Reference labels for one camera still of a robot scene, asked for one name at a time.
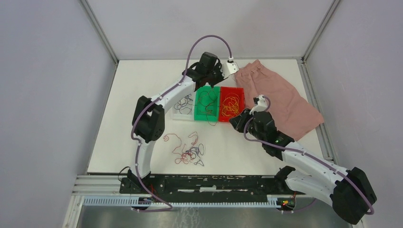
red tray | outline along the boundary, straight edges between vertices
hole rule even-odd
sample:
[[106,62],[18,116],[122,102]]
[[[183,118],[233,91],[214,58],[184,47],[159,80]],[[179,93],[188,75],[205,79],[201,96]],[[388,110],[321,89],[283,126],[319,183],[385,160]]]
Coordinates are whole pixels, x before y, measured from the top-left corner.
[[[238,108],[238,114],[235,114],[233,112],[227,112],[226,114],[231,115],[230,116],[224,116],[222,113],[222,109],[224,108],[225,105],[228,105],[230,103],[230,99],[225,100],[227,97],[239,97],[239,108]],[[222,87],[220,90],[220,110],[218,114],[218,121],[220,122],[229,122],[231,118],[239,115],[243,109],[245,108],[245,95],[243,94],[243,88],[235,88],[235,87]]]

rubber band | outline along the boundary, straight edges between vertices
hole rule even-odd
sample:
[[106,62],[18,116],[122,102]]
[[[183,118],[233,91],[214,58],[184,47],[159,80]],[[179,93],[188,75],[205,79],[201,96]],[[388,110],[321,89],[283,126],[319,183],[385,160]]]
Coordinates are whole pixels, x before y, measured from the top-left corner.
[[[176,158],[174,160],[175,164],[180,164],[182,162],[183,164],[193,163],[194,165],[204,166],[202,156],[205,154],[205,147],[202,143],[199,143],[198,146],[195,146],[199,140],[199,134],[197,132],[192,132],[188,136],[188,138],[194,137],[194,140],[191,143],[191,147],[189,149],[186,149],[186,144],[184,144],[182,148],[182,139],[175,133],[166,134],[163,137],[163,140],[165,142],[169,140],[169,135],[175,135],[180,140],[179,146],[175,147],[174,150],[172,150],[172,153],[179,155],[179,158]],[[181,152],[176,152],[178,148],[182,148]]]
[[235,117],[239,112],[240,98],[235,93],[229,93],[222,101],[221,115],[226,117]]
[[[211,95],[210,95],[211,92],[214,93],[215,98],[212,98],[212,97],[211,97]],[[211,102],[208,103],[207,105],[203,105],[203,103],[201,102],[200,99],[202,99],[203,97],[206,97],[206,96],[209,96],[209,98],[211,99]],[[205,112],[201,112],[201,113],[202,113],[202,114],[206,114],[206,120],[207,120],[207,122],[208,122],[211,126],[215,126],[215,125],[217,125],[217,123],[218,123],[218,118],[217,118],[217,121],[216,121],[214,124],[211,124],[210,121],[209,121],[209,118],[208,118],[209,115],[214,115],[214,113],[213,113],[213,110],[214,110],[213,104],[214,104],[215,102],[217,102],[217,101],[218,101],[218,96],[217,96],[217,94],[215,93],[214,89],[211,88],[211,90],[208,91],[208,92],[207,92],[207,91],[202,91],[202,92],[200,92],[199,99],[197,100],[197,103],[196,103],[197,105],[201,105],[201,106],[204,107]]]
[[[180,101],[178,101],[173,108],[175,110],[178,110],[180,114],[185,114],[189,115],[192,112],[192,104],[193,104],[193,99],[191,99],[192,95],[186,95],[184,98],[182,98]],[[188,113],[182,113],[183,110],[189,110]]]

green tray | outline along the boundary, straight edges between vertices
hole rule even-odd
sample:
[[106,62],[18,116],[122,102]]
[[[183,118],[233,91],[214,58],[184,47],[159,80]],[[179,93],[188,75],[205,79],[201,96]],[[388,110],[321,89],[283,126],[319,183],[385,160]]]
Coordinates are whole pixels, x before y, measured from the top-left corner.
[[220,87],[203,86],[196,91],[194,120],[218,121]]

enclosure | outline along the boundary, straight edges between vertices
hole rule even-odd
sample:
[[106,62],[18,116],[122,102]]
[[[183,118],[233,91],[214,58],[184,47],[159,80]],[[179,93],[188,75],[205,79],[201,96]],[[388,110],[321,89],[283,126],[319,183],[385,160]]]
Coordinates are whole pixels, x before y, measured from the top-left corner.
[[[128,134],[137,99],[174,83],[192,44],[214,34],[229,43],[239,68],[259,59],[322,114],[325,122],[299,143],[365,171],[378,200],[375,214],[354,227],[398,227],[401,213],[391,205],[402,202],[403,187],[402,10],[398,0],[2,1],[0,226],[353,227],[323,202],[287,215],[244,204],[136,213],[92,203],[128,196],[119,194],[117,174],[133,164]],[[229,57],[220,40],[208,38],[190,63],[203,52]],[[206,118],[180,120],[179,128],[182,135],[195,129],[216,159],[175,165],[162,153],[170,142],[160,139],[152,173],[273,176],[285,166],[230,124]],[[165,133],[180,132],[176,123],[167,120]]]

white wall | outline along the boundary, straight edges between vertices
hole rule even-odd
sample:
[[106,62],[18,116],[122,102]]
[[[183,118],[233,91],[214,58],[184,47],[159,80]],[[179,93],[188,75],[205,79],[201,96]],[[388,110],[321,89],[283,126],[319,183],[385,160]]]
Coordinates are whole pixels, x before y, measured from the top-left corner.
[[340,163],[378,197],[368,227],[403,223],[403,1],[342,1],[308,60]]
[[77,0],[2,0],[0,21],[0,227],[60,227],[114,64]]
[[[208,34],[228,41],[235,57],[302,56],[332,0],[88,2],[119,59],[184,59]],[[197,49],[228,56],[219,40]]]

